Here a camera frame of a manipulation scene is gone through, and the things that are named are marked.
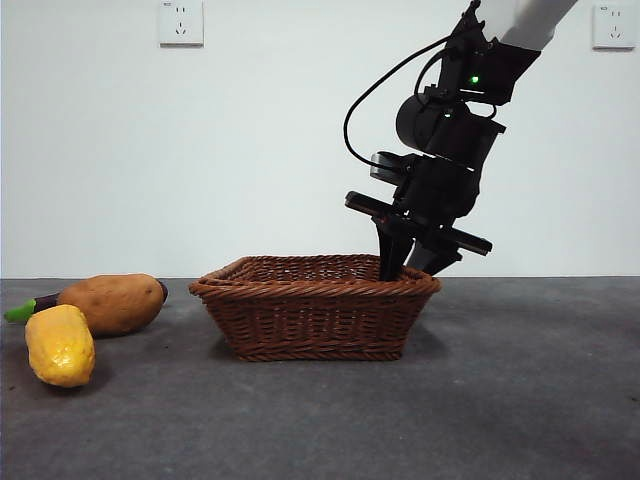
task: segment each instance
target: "robotic arm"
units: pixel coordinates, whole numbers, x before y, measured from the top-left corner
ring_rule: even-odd
[[[519,0],[504,17],[505,2],[494,2],[478,20],[480,0],[473,0],[452,33],[408,57],[352,106],[344,124],[345,142],[356,157],[371,166],[371,176],[395,185],[393,203],[349,192],[346,206],[370,215],[380,243],[380,279],[393,280],[408,265],[435,274],[462,259],[459,249],[481,255],[491,251],[485,239],[453,228],[467,215],[479,194],[484,161],[505,127],[493,120],[497,107],[511,100],[515,82],[553,38],[555,25],[577,0]],[[400,107],[396,132],[421,154],[400,156],[377,152],[371,161],[349,144],[351,113],[377,86],[418,55],[444,47],[427,62],[413,95]],[[420,91],[426,71],[441,61],[438,83]],[[493,106],[484,117],[468,102]]]

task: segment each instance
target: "green stem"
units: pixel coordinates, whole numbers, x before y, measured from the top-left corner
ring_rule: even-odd
[[[27,320],[29,320],[31,315],[33,315],[35,307],[35,298],[30,298],[24,303],[24,305],[7,310],[4,314],[4,318],[11,323],[27,323]]]

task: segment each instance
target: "black cable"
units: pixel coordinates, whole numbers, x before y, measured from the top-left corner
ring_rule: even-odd
[[[420,75],[418,75],[418,80],[416,80],[416,85],[413,87],[413,94],[417,97],[420,93],[420,84],[422,83],[422,79],[426,75],[427,71],[435,65],[438,60],[441,60],[447,53],[449,53],[449,49],[445,48],[436,53],[433,57],[429,59],[429,61],[422,67],[422,71]]]
[[[400,63],[398,63],[395,67],[393,67],[391,70],[389,70],[387,73],[385,73],[382,77],[380,77],[380,79],[376,83],[371,85],[367,89],[366,92],[364,92],[362,95],[360,95],[360,97],[358,97],[358,99],[349,108],[349,111],[347,112],[347,115],[346,115],[346,117],[344,119],[344,123],[342,125],[342,133],[343,133],[343,136],[344,136],[344,143],[347,146],[347,150],[349,150],[351,155],[356,157],[361,162],[366,163],[367,165],[370,165],[372,167],[377,167],[377,168],[380,168],[380,169],[383,169],[383,170],[391,170],[392,172],[399,172],[400,170],[397,169],[397,168],[388,167],[386,165],[378,165],[376,163],[373,163],[373,162],[367,160],[366,158],[364,158],[362,155],[360,155],[358,152],[356,152],[353,149],[353,147],[351,146],[351,143],[349,142],[349,132],[348,132],[349,120],[351,119],[351,115],[353,114],[355,109],[358,108],[358,105],[360,105],[363,102],[363,100],[365,98],[367,98],[369,95],[371,95],[371,93],[376,88],[378,88],[383,82],[385,82],[389,77],[391,77],[394,73],[396,73],[398,70],[400,70],[402,67],[404,67],[411,60],[419,57],[420,55],[423,55],[423,54],[427,53],[429,50],[433,50],[434,48],[442,45],[443,43],[448,42],[449,40],[452,40],[453,38],[459,37],[460,35],[464,35],[465,33],[468,33],[471,30],[474,30],[476,28],[482,28],[483,26],[484,26],[484,22],[478,23],[478,24],[476,24],[476,25],[474,25],[474,26],[472,26],[470,28],[466,28],[466,29],[461,30],[461,31],[459,31],[457,33],[453,33],[451,35],[443,37],[440,40],[438,40],[437,42],[434,42],[431,45],[428,45],[428,46],[418,50],[417,52],[413,53],[412,55],[409,55],[407,58],[405,58]]]

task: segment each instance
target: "white wall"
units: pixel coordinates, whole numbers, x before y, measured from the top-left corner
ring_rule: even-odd
[[[243,255],[377,252],[349,190],[392,187],[343,147],[351,102],[467,0],[205,5],[204,49],[157,45],[156,0],[5,0],[2,275],[197,276]],[[638,51],[590,49],[581,0],[497,118],[457,225],[495,244],[448,275],[640,274]],[[367,154],[421,64],[354,116]]]

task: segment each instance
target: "yellow squash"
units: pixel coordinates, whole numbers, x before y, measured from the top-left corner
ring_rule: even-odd
[[[36,313],[27,322],[25,338],[29,365],[40,380],[60,387],[89,382],[95,348],[78,307],[58,305]]]

